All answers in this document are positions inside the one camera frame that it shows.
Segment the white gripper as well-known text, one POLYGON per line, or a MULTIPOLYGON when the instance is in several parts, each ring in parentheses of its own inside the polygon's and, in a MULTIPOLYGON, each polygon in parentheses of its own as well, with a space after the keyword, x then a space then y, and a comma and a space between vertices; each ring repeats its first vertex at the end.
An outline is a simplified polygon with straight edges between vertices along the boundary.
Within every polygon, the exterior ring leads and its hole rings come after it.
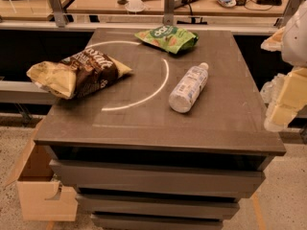
MULTIPOLYGON (((261 48, 266 51, 280 51, 285 28, 278 29, 265 39, 261 48)), ((279 132, 288 127, 297 112, 307 104, 307 68, 295 67, 284 78, 277 103, 270 103, 266 112, 264 128, 279 132)))

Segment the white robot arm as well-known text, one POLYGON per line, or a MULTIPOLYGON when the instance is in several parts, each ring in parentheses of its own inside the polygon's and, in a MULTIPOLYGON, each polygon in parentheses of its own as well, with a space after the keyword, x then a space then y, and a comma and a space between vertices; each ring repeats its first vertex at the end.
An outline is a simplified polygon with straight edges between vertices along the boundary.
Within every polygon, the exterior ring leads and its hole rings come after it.
POLYGON ((264 127, 279 132, 307 105, 307 1, 284 27, 263 41, 261 48, 280 51, 282 59, 293 66, 287 75, 277 74, 260 91, 269 105, 264 127))

